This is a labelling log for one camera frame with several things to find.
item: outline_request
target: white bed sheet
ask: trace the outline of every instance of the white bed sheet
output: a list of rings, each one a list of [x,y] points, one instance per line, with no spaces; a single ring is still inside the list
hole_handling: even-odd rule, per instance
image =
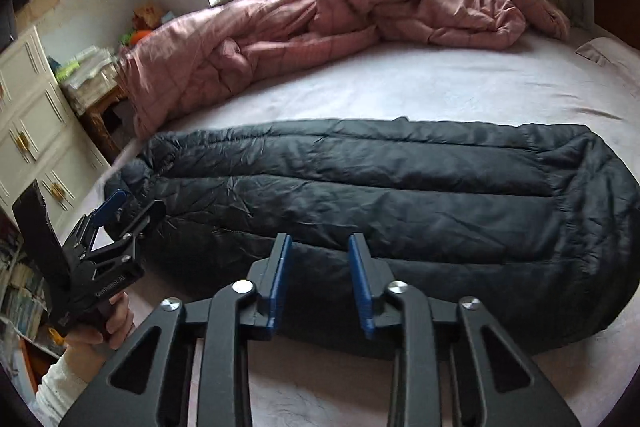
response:
[[[399,116],[512,125],[580,123],[602,136],[640,179],[640,100],[622,79],[576,55],[575,48],[586,36],[578,33],[574,37],[574,44],[562,44],[527,32],[506,52],[383,44],[317,70],[262,82],[220,107],[190,115],[168,128]],[[114,168],[139,147],[132,142]],[[102,181],[95,185],[81,212],[102,201],[102,187]],[[101,233],[96,246],[108,242]],[[132,298],[136,322],[171,294],[175,291],[151,274],[137,283]],[[596,427],[640,364],[638,338],[640,298],[636,294],[606,331],[535,360],[583,427]],[[390,362],[283,338],[253,343],[254,425],[383,427],[390,377]]]

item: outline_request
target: crumpled pink blanket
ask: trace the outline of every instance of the crumpled pink blanket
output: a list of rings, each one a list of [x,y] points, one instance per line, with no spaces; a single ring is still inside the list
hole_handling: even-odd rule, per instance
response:
[[[236,0],[153,32],[123,59],[122,82],[145,139],[257,80],[381,40],[503,50],[527,22],[568,38],[567,17],[546,0]]]

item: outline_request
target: finger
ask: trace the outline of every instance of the finger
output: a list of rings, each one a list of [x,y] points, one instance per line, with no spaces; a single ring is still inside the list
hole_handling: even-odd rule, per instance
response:
[[[73,345],[78,344],[101,344],[103,342],[100,331],[96,330],[87,324],[78,324],[69,334],[65,337],[66,343]]]
[[[131,310],[128,311],[127,318],[125,319],[122,327],[113,333],[109,339],[109,347],[111,347],[111,349],[118,349],[131,330],[131,326],[133,325],[133,312]]]
[[[122,327],[127,318],[128,311],[129,296],[126,293],[123,293],[122,297],[120,297],[120,299],[115,303],[113,313],[105,325],[109,333],[113,334]]]
[[[120,299],[122,299],[123,296],[127,295],[126,293],[124,293],[124,291],[121,291],[120,293],[116,293],[116,295],[114,295],[113,297],[111,297],[109,299],[109,302],[111,304],[115,304],[116,302],[118,302]]]

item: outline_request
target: silver pivot bolt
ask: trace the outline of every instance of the silver pivot bolt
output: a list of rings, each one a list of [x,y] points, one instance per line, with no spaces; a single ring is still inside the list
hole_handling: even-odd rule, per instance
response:
[[[247,279],[241,279],[239,281],[234,282],[231,285],[231,288],[236,293],[249,293],[254,289],[254,283],[248,281]]]
[[[160,307],[166,312],[175,312],[180,307],[180,299],[167,297],[160,303]]]
[[[473,311],[480,307],[481,302],[476,297],[463,297],[460,299],[460,304],[462,304],[463,308]]]
[[[404,281],[391,281],[386,288],[393,293],[404,293],[409,288],[409,285]]]

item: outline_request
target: black puffer jacket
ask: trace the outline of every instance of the black puffer jacket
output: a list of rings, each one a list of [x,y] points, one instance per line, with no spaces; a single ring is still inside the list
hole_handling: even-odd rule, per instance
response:
[[[290,121],[152,138],[107,183],[168,216],[143,256],[194,298],[295,241],[286,335],[372,353],[345,253],[363,232],[397,279],[480,298],[530,352],[605,328],[638,286],[640,189],[587,127]]]

